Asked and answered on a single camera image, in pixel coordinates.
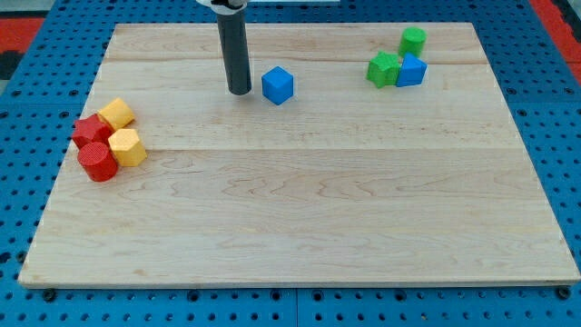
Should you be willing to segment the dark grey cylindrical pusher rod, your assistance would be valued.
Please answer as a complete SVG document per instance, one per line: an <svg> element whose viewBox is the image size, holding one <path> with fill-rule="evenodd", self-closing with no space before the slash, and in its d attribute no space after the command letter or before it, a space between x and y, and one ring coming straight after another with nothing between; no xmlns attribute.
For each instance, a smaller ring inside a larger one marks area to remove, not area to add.
<svg viewBox="0 0 581 327"><path fill-rule="evenodd" d="M217 24L228 90L235 95L245 95L251 90L251 68L244 10L232 15L217 15Z"/></svg>

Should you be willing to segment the white rod mount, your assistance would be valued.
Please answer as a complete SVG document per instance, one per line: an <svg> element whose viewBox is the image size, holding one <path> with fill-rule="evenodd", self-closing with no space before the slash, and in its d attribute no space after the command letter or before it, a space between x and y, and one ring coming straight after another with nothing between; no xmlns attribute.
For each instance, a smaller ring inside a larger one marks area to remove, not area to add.
<svg viewBox="0 0 581 327"><path fill-rule="evenodd" d="M196 2L212 10L241 10L248 4L248 0L196 0Z"/></svg>

